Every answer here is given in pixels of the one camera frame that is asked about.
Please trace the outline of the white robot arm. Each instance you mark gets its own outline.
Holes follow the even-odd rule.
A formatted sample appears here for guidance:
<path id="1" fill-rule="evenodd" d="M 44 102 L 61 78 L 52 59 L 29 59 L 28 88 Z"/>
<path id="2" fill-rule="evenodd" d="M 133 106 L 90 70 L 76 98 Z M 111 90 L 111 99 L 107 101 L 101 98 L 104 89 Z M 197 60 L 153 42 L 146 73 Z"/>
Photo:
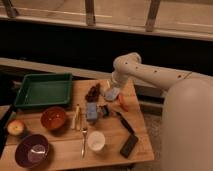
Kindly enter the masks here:
<path id="1" fill-rule="evenodd" d="M 213 76 L 144 65 L 133 52 L 113 61 L 112 84 L 132 76 L 166 92 L 162 110 L 162 171 L 213 171 Z"/>

